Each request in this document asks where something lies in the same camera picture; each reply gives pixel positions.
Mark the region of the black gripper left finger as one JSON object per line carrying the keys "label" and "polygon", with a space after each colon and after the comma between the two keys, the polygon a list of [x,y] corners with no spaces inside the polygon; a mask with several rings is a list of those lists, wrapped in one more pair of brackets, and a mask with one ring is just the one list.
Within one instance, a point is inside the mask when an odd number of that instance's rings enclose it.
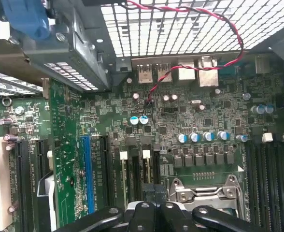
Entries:
{"label": "black gripper left finger", "polygon": [[130,202],[126,210],[104,207],[57,232],[153,232],[155,230],[155,184],[143,184],[142,201]]}

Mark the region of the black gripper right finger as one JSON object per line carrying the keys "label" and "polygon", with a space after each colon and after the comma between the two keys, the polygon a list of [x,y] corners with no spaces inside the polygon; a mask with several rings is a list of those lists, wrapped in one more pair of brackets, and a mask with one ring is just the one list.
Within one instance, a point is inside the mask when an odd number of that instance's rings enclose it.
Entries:
{"label": "black gripper right finger", "polygon": [[263,228],[241,218],[231,199],[201,196],[189,204],[168,200],[163,185],[156,184],[158,232],[261,232]]}

